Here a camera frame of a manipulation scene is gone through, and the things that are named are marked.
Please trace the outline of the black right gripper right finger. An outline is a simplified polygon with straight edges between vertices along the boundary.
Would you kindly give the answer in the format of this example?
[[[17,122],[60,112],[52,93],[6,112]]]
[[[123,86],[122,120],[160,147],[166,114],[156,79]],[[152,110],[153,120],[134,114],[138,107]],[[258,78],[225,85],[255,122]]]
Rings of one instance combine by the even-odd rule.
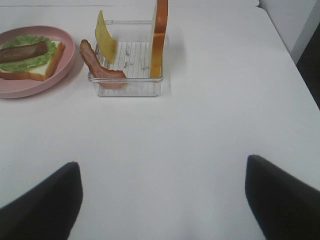
[[[245,195],[267,240],[318,240],[320,192],[259,155],[249,155]]]

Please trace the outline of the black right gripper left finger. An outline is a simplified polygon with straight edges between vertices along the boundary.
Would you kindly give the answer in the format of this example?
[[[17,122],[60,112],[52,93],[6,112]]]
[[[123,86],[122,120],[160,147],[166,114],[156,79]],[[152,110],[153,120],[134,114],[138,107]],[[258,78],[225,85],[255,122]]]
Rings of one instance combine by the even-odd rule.
[[[83,201],[80,167],[68,162],[0,209],[2,240],[66,240]]]

